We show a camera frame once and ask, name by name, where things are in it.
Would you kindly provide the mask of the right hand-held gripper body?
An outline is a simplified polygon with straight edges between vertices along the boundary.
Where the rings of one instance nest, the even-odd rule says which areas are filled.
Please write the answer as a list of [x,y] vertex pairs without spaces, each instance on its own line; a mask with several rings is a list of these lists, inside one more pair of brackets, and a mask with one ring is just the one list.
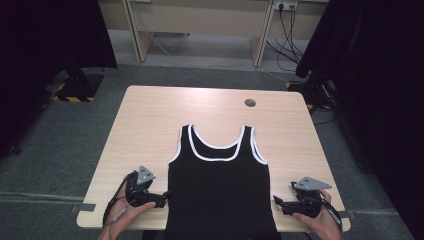
[[321,211],[323,200],[320,191],[323,189],[331,189],[332,186],[320,180],[303,177],[301,180],[291,183],[292,189],[295,191],[296,201],[284,201],[282,207],[291,207],[293,213],[300,213],[311,218],[315,218]]

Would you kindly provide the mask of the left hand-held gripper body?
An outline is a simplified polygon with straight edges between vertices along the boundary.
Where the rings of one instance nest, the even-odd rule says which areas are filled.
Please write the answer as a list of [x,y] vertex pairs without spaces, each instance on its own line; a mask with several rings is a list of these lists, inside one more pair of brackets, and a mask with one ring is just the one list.
[[156,201],[167,200],[162,194],[149,192],[149,187],[155,178],[156,175],[144,165],[128,175],[125,198],[132,207],[140,207],[149,202],[154,202],[156,205]]

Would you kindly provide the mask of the black white-trimmed tank top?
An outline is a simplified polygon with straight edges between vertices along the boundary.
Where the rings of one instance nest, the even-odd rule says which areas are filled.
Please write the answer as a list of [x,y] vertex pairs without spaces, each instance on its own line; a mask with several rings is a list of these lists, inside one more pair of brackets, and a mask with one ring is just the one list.
[[269,167],[252,127],[225,147],[206,143],[193,125],[182,127],[168,189],[165,240],[279,240]]

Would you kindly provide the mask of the person's right hand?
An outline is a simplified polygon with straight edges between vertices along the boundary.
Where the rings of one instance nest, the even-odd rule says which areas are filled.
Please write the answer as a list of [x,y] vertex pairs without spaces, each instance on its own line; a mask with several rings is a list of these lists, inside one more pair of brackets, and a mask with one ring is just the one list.
[[343,240],[342,230],[334,218],[335,214],[328,208],[332,200],[331,195],[325,190],[321,190],[320,194],[325,205],[321,206],[317,217],[311,218],[300,213],[293,213],[292,216],[307,225],[307,233],[315,233],[320,240]]

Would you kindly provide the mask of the person's left hand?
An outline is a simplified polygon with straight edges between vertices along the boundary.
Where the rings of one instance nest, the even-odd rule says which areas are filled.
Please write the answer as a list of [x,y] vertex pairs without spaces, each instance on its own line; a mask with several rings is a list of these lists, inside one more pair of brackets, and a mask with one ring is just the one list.
[[112,206],[106,224],[100,234],[115,236],[125,232],[142,214],[155,207],[154,202],[145,203],[140,207],[132,207],[125,198],[126,185],[123,185],[118,192],[117,201]]

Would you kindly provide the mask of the hazard-striped black stand base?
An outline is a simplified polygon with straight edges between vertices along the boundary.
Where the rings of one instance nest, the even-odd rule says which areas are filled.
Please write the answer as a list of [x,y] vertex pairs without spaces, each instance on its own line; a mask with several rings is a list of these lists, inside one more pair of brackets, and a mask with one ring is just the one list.
[[102,74],[85,73],[80,69],[77,74],[66,77],[52,99],[66,102],[93,102],[103,78]]
[[305,80],[287,83],[290,92],[297,92],[303,96],[310,114],[314,111],[330,111],[334,109],[334,100],[328,93],[322,79],[309,73]]

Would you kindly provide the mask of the black curtain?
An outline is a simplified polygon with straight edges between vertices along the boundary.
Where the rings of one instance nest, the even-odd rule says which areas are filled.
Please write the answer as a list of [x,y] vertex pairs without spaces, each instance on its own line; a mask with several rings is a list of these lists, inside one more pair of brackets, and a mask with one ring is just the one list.
[[62,71],[117,66],[98,0],[0,0],[0,158]]
[[329,0],[296,74],[333,81],[361,161],[424,240],[424,0]]

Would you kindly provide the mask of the white wall socket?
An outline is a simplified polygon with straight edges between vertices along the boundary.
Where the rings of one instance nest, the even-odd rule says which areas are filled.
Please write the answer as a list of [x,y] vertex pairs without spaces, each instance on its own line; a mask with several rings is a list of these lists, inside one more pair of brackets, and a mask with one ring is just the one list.
[[297,8],[298,0],[275,0],[274,9],[278,11],[293,11]]

